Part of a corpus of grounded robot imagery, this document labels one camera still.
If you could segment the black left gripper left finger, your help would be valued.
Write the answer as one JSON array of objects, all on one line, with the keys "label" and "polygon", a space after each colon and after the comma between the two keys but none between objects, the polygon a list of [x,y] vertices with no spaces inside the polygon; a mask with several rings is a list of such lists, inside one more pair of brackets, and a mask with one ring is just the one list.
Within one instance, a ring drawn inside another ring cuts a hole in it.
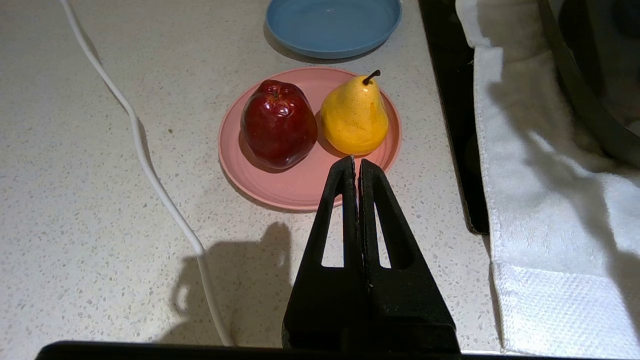
[{"label": "black left gripper left finger", "polygon": [[[317,212],[282,322],[292,349],[341,350],[352,328],[368,316],[365,246],[354,158],[336,161],[327,174]],[[343,266],[322,264],[336,196],[342,196]]]}]

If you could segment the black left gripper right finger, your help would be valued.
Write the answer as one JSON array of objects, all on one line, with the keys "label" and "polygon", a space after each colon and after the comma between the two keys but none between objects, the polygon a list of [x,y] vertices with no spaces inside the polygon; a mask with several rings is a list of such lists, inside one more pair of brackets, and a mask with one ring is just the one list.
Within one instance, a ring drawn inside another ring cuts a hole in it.
[{"label": "black left gripper right finger", "polygon": [[366,337],[390,353],[459,353],[457,326],[386,173],[368,160],[359,167],[358,199]]}]

